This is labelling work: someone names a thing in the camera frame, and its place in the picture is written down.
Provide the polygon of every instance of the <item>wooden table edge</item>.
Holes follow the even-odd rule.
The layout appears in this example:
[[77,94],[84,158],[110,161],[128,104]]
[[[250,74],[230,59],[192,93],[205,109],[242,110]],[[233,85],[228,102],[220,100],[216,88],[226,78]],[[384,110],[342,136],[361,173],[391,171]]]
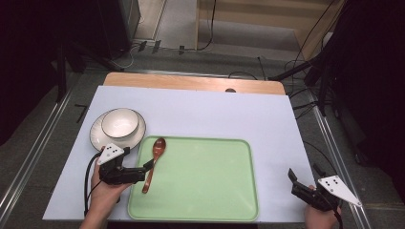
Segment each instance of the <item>wooden table edge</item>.
[[286,94],[283,84],[278,81],[204,77],[197,75],[108,73],[103,85],[211,92],[225,92],[226,90],[232,89],[236,93],[245,94]]

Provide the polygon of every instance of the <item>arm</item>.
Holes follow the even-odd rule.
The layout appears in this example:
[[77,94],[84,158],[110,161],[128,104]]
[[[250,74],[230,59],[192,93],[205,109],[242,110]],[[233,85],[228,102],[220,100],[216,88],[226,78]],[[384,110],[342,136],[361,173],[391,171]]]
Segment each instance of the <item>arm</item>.
[[[92,188],[100,182],[98,175],[99,165],[96,162],[92,176]],[[92,192],[89,212],[81,223],[80,228],[101,228],[107,222],[107,218],[116,206],[121,193],[131,185],[131,183],[108,185],[101,181]]]

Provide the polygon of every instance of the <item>metal rail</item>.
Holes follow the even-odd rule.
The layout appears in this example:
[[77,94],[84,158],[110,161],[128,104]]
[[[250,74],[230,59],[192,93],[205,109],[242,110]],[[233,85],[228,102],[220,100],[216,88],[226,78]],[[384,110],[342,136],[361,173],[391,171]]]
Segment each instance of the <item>metal rail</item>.
[[[73,85],[76,83],[77,78],[74,78]],[[41,132],[36,138],[34,144],[32,145],[29,153],[27,154],[26,159],[21,165],[17,175],[12,181],[9,189],[6,194],[3,195],[0,202],[0,228],[4,228],[7,220],[11,214],[12,209],[14,208],[17,200],[21,196],[25,185],[27,184],[30,175],[32,174],[33,169],[35,168],[36,163],[42,155],[42,152],[47,145],[48,140],[50,139],[54,127],[56,126],[59,118],[62,116],[63,111],[65,110],[66,105],[69,102],[72,88],[66,92],[65,96],[56,103],[49,115],[45,125],[42,127]]]
[[[313,95],[311,93],[309,93],[309,100],[314,101]],[[354,187],[351,176],[349,175],[349,171],[346,168],[345,162],[340,154],[339,148],[337,147],[337,144],[334,140],[333,134],[331,133],[327,118],[325,116],[322,116],[321,112],[317,107],[315,107],[314,112],[319,127],[321,129],[322,135],[324,136],[325,142],[328,146],[328,150],[330,151],[331,160],[336,168],[338,175],[346,183],[349,189],[352,190],[354,195],[361,201]],[[357,207],[351,203],[349,205],[351,207],[354,220],[357,224],[357,228],[371,229],[372,226],[367,217],[366,211],[363,207],[364,205],[362,205],[361,207]]]

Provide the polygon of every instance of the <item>robotic arm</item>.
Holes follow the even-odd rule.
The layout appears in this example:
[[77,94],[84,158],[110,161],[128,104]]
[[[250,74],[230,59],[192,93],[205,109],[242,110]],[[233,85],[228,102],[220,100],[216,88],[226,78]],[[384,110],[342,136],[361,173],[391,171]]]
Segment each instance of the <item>robotic arm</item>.
[[361,206],[361,202],[339,176],[325,177],[326,173],[321,171],[316,164],[313,165],[313,168],[321,177],[317,180],[316,188],[313,190],[298,182],[292,170],[288,170],[288,177],[292,182],[292,194],[324,212],[337,209],[340,199]]
[[153,167],[153,159],[145,163],[143,167],[124,168],[122,167],[122,161],[129,153],[129,147],[120,149],[114,144],[108,144],[97,162],[100,165],[100,179],[107,184],[115,185],[144,181],[146,172]]

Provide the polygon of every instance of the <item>tray rim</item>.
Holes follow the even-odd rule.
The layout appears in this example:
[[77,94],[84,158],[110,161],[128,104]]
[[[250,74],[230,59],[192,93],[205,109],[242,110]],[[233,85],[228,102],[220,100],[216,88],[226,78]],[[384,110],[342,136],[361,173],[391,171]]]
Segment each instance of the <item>tray rim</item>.
[[252,176],[252,184],[253,184],[253,193],[254,193],[254,199],[255,199],[255,213],[254,216],[251,219],[172,219],[172,218],[144,218],[144,217],[134,217],[131,215],[130,212],[130,202],[131,198],[133,197],[133,192],[135,192],[135,186],[131,187],[130,190],[130,197],[128,199],[128,204],[127,204],[127,212],[128,215],[135,220],[145,220],[145,221],[201,221],[201,222],[253,222],[257,217],[259,217],[259,212],[260,212],[260,206],[259,206],[259,200],[258,200],[258,194],[257,194],[257,185],[256,185],[256,176],[254,173],[254,164],[253,164],[253,158],[252,158],[252,152],[251,152],[251,147],[250,144],[241,138],[231,138],[231,137],[204,137],[204,136],[183,136],[183,135],[148,135],[142,139],[142,141],[139,143],[139,153],[137,155],[137,163],[136,166],[141,166],[139,165],[139,157],[140,157],[140,152],[142,150],[142,143],[146,141],[149,138],[159,138],[159,137],[164,137],[164,138],[184,138],[184,139],[203,139],[203,140],[223,140],[223,141],[239,141],[243,142],[244,145],[248,148],[248,154],[249,154],[249,162],[250,162],[250,170],[251,170],[251,176]]

